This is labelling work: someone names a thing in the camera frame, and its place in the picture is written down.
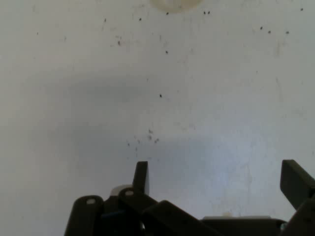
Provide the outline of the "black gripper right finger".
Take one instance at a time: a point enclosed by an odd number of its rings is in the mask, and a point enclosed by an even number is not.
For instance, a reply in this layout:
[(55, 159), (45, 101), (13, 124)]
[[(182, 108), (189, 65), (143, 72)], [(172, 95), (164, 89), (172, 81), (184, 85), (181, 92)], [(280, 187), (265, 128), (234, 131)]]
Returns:
[(283, 160), (280, 189), (295, 213), (283, 227), (282, 236), (315, 234), (315, 179), (295, 160)]

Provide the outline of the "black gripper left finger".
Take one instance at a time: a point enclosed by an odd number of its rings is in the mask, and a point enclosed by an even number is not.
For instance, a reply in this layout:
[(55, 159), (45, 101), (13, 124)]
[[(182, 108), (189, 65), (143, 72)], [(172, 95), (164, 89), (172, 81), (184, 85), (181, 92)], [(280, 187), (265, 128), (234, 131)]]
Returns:
[(107, 200), (77, 199), (66, 226), (67, 236), (215, 236), (216, 230), (168, 201), (148, 196), (148, 162), (137, 162), (130, 187)]

